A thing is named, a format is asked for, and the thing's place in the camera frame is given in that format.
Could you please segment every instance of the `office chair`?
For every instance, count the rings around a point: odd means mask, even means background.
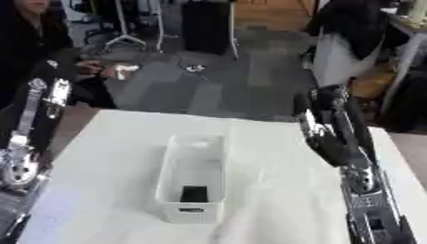
[[[90,44],[91,38],[96,35],[114,34],[116,31],[114,28],[106,26],[108,22],[98,13],[97,3],[93,0],[83,0],[78,1],[78,3],[74,3],[74,0],[70,0],[70,9],[91,15],[98,24],[96,29],[87,30],[85,32],[84,43],[86,45]]]

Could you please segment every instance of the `white table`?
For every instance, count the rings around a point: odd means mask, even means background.
[[[427,243],[427,195],[386,132],[372,132],[398,205]],[[159,218],[153,189],[176,133],[226,136],[222,225]],[[349,243],[337,170],[305,145],[297,124],[102,111],[54,167],[21,244]]]
[[[405,21],[407,20],[402,19],[401,17],[395,16],[393,14],[389,14],[389,15],[391,20],[390,23],[394,27],[402,31],[403,33],[406,33],[407,35],[409,35],[410,39],[405,46],[402,56],[400,57],[395,80],[390,86],[390,88],[388,89],[384,97],[384,102],[382,104],[381,112],[386,112],[387,109],[389,108],[400,83],[403,81],[409,69],[411,68],[411,65],[414,61],[414,58],[416,57],[418,49],[421,47],[421,44],[427,40],[426,28],[420,28],[420,29],[415,28],[405,23]]]

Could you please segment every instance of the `white plastic basket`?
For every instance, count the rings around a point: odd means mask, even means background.
[[[185,186],[207,187],[208,202],[180,202]],[[155,191],[167,220],[185,224],[219,222],[225,195],[223,137],[171,137]]]

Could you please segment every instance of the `floor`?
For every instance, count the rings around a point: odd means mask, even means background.
[[[188,113],[287,121],[293,97],[314,86],[310,72],[301,68],[298,54],[307,37],[299,32],[240,27],[238,60],[231,53],[218,56],[182,50],[179,39],[167,39],[165,53],[116,49],[104,59],[141,65],[129,81],[108,81],[122,110]],[[200,74],[185,71],[204,65]]]

